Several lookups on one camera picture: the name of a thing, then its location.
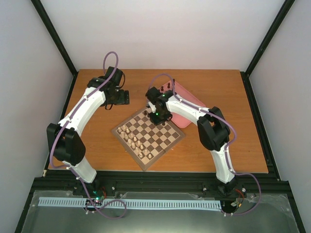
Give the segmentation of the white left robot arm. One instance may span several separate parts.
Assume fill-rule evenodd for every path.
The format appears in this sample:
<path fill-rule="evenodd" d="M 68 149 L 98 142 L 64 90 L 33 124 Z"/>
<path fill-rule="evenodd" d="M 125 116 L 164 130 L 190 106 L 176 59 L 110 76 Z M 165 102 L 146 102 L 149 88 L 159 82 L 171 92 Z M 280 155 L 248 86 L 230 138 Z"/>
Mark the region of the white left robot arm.
<path fill-rule="evenodd" d="M 123 90 L 125 74 L 109 67 L 103 76 L 92 78 L 73 109 L 57 124 L 47 127 L 50 162 L 56 158 L 63 167 L 70 169 L 77 179 L 85 182 L 84 190 L 97 195 L 101 183 L 95 179 L 97 172 L 86 158 L 82 132 L 99 107 L 128 105 L 129 91 Z"/>

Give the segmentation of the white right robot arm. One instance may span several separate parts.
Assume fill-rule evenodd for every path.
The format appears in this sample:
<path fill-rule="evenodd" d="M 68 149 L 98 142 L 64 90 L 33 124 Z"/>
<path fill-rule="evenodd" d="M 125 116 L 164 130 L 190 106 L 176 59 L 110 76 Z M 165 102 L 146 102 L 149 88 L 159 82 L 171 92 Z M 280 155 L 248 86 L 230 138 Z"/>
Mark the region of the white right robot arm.
<path fill-rule="evenodd" d="M 196 105 L 172 90 L 161 93 L 152 87 L 145 96 L 151 109 L 148 116 L 154 125 L 164 124 L 178 114 L 197 126 L 200 142 L 210 151 L 215 164 L 218 192 L 223 197 L 229 196 L 237 181 L 229 155 L 230 128 L 221 110 Z"/>

